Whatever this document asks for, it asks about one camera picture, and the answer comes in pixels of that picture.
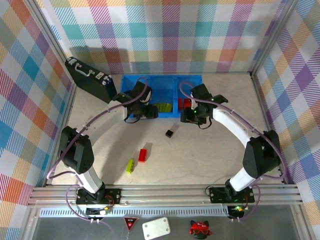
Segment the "red triangle sign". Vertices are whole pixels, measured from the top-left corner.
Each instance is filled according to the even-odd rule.
[[[134,224],[138,219],[139,219],[138,217],[134,217],[134,216],[124,217],[124,221],[129,231],[131,230],[131,228],[134,226]]]

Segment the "small black cube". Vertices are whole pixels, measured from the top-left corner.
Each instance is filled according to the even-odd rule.
[[[168,138],[171,138],[173,134],[174,134],[174,132],[173,132],[173,131],[170,131],[170,130],[166,131],[166,133],[165,133],[165,135],[166,135]]]

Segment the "red object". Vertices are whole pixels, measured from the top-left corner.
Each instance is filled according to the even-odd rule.
[[[145,163],[147,158],[147,149],[140,149],[140,154],[139,154],[139,162],[140,163]]]
[[[191,108],[191,100],[189,98],[185,98],[183,101],[183,109],[186,109],[187,107]]]
[[[196,222],[190,227],[190,234],[199,234],[200,232],[207,236],[212,235],[212,231],[209,230],[209,226],[203,222]]]
[[[136,223],[136,221],[138,220],[139,218],[138,217],[134,217],[134,216],[131,216],[131,217],[124,217],[124,221],[126,223],[126,226],[128,228],[128,231],[131,230],[131,228],[134,226],[134,224]]]
[[[179,97],[179,98],[178,98],[178,110],[180,111],[180,110],[182,110],[183,108],[184,108],[184,106],[182,105],[182,98]]]

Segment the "red toy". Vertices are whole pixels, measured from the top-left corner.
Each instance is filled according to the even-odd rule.
[[[212,235],[212,231],[209,230],[209,222],[195,222],[191,220],[190,234],[193,234],[195,239],[206,239],[207,236]]]
[[[187,107],[191,108],[191,100],[189,98],[183,100],[183,109],[186,109]]]
[[[140,163],[145,163],[147,159],[147,149],[140,149],[140,154],[139,154],[139,162]]]
[[[184,106],[182,105],[182,98],[179,97],[178,98],[178,110],[181,111],[184,108]]]

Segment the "plaid fabric backdrop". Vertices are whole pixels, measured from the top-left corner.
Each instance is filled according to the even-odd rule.
[[[320,239],[320,0],[298,2],[258,79],[290,177]]]
[[[38,0],[65,52],[123,73],[247,72],[286,0]]]
[[[0,5],[0,239],[15,240],[72,82],[23,0]]]

